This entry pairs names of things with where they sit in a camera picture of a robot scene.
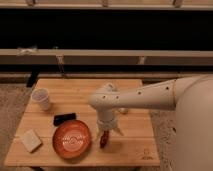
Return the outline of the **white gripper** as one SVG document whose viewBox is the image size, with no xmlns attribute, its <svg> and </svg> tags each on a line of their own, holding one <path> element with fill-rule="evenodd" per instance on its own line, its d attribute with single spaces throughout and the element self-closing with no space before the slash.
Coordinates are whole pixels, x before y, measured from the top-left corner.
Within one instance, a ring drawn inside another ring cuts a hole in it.
<svg viewBox="0 0 213 171">
<path fill-rule="evenodd" d="M 110 121 L 97 120 L 98 130 L 104 132 L 100 139 L 100 148 L 104 148 L 109 139 L 109 130 L 113 130 L 120 136 L 124 136 L 121 129 L 117 127 L 117 120 L 112 119 Z"/>
</svg>

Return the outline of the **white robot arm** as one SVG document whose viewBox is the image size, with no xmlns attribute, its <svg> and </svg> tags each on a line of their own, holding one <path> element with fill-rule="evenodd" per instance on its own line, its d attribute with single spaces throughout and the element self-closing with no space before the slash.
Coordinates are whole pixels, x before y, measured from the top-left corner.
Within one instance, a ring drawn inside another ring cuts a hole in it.
<svg viewBox="0 0 213 171">
<path fill-rule="evenodd" d="M 117 127 L 119 108 L 173 110 L 176 137 L 172 171 L 213 171 L 213 74 L 118 91 L 107 83 L 89 98 L 98 129 Z"/>
</svg>

